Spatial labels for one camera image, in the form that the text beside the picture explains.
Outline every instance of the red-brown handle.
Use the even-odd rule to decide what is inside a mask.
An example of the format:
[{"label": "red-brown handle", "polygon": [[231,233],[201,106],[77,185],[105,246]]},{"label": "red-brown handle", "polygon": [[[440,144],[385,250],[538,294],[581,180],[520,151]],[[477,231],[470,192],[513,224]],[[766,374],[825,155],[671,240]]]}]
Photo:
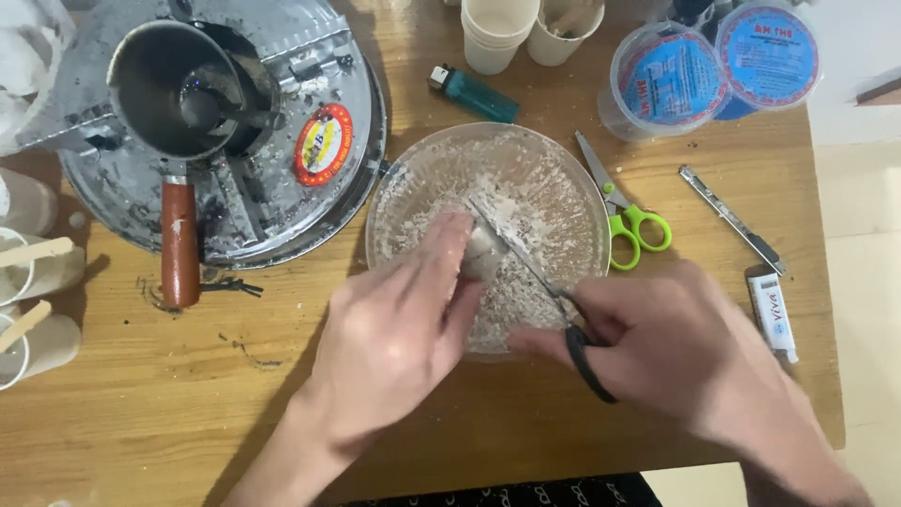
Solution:
[{"label": "red-brown handle", "polygon": [[163,177],[161,276],[163,302],[170,308],[187,308],[200,300],[196,208],[194,185],[187,178]]}]

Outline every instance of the scissors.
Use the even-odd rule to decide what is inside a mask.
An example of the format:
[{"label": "scissors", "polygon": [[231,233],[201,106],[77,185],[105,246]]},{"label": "scissors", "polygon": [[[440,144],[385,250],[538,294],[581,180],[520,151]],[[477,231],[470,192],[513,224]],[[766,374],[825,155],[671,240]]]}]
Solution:
[{"label": "scissors", "polygon": [[574,307],[578,313],[584,318],[585,313],[582,311],[582,307],[573,299],[572,295],[569,294],[569,291],[558,286],[548,276],[544,273],[544,270],[536,264],[532,257],[527,254],[518,244],[518,242],[514,241],[512,238],[505,235],[505,232],[497,226],[494,220],[492,220],[488,213],[485,212],[485,209],[480,206],[472,197],[469,198],[469,203],[472,205],[473,209],[478,212],[479,215],[485,220],[485,223],[488,225],[488,228],[494,231],[497,240],[506,244],[506,246],[513,252],[519,260],[525,264],[525,267],[532,273],[540,285],[547,291],[548,295],[551,296],[551,299],[554,301],[554,304],[557,305],[557,308],[560,310],[560,314],[563,316],[563,320],[566,321],[566,330],[564,331],[564,336],[566,337],[566,348],[569,350],[569,357],[572,358],[573,364],[576,365],[576,370],[578,370],[578,374],[582,376],[582,379],[588,384],[588,387],[591,388],[591,391],[597,395],[598,398],[607,403],[616,403],[616,398],[613,394],[607,389],[604,389],[604,386],[601,385],[601,382],[597,380],[597,375],[591,369],[591,365],[588,363],[588,357],[585,355],[585,347],[586,346],[596,346],[592,341],[588,338],[588,335],[585,334],[585,331],[582,330],[575,322],[569,318],[567,311],[563,308],[563,304],[560,300],[567,300]]},{"label": "scissors", "polygon": [[[638,265],[642,250],[662,252],[669,248],[673,234],[669,230],[667,221],[656,213],[641,211],[637,206],[629,202],[614,185],[610,174],[604,169],[604,164],[597,158],[595,151],[591,149],[591,145],[585,140],[585,136],[578,130],[576,131],[576,139],[578,139],[578,145],[582,148],[582,153],[585,154],[585,159],[588,161],[591,175],[595,177],[597,187],[601,190],[601,198],[604,199],[604,207],[607,209],[607,216],[610,220],[610,238],[613,239],[620,235],[632,244],[631,262],[623,265],[611,258],[610,265],[620,271],[629,271]],[[632,226],[632,229],[627,229],[625,224],[623,224],[623,215],[617,213],[620,209],[623,211],[623,215],[629,219],[629,225]],[[645,220],[656,222],[663,229],[663,242],[660,245],[651,246],[642,239],[641,225]]]}]

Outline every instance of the blue lighter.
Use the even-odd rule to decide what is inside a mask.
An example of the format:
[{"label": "blue lighter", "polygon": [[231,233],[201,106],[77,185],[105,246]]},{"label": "blue lighter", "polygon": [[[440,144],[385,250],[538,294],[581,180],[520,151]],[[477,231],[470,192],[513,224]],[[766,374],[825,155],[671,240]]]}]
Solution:
[{"label": "blue lighter", "polygon": [[429,86],[493,122],[511,124],[519,112],[519,104],[510,97],[447,64],[435,67],[429,77]]}]

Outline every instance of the green-handled scissors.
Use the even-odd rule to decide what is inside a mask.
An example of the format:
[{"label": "green-handled scissors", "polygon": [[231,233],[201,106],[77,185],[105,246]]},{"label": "green-handled scissors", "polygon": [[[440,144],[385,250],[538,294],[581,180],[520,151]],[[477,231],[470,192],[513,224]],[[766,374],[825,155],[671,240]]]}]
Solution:
[{"label": "green-handled scissors", "polygon": [[[591,149],[591,145],[585,140],[585,136],[582,135],[581,132],[576,131],[576,139],[578,139],[578,145],[582,148],[582,153],[585,154],[585,159],[588,161],[588,168],[591,170],[591,175],[595,177],[597,187],[601,190],[601,197],[604,199],[604,206],[607,209],[607,216],[610,220],[611,239],[619,235],[623,236],[629,240],[629,243],[631,243],[633,247],[631,262],[623,265],[611,257],[610,265],[617,270],[628,271],[638,265],[642,249],[647,250],[648,252],[662,252],[669,248],[669,244],[673,239],[673,234],[669,230],[667,221],[656,213],[641,211],[637,206],[629,202],[629,200],[623,196],[623,193],[616,188],[613,179],[610,178],[610,174],[604,169],[604,164],[597,158],[595,151]],[[632,226],[632,229],[626,228],[623,223],[623,216],[617,213],[619,209],[622,209],[623,215],[629,219],[629,225]],[[656,222],[660,225],[660,228],[663,229],[663,242],[660,245],[651,246],[642,239],[640,226],[645,220]]]}]

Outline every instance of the hand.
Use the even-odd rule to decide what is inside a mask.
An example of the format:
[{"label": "hand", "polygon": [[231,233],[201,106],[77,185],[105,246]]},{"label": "hand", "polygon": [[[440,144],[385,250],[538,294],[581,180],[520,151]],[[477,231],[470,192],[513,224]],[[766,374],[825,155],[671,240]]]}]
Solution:
[{"label": "hand", "polygon": [[[790,410],[818,431],[810,403],[781,370],[741,309],[707,274],[677,262],[653,278],[584,280],[573,297],[589,331],[610,348],[588,361],[614,396],[675,418],[691,433],[729,444],[755,410]],[[507,340],[574,368],[559,331],[522,329]]]},{"label": "hand", "polygon": [[352,442],[398,422],[466,351],[481,284],[458,273],[472,227],[444,211],[413,251],[352,277],[332,295],[310,379],[322,428]]}]

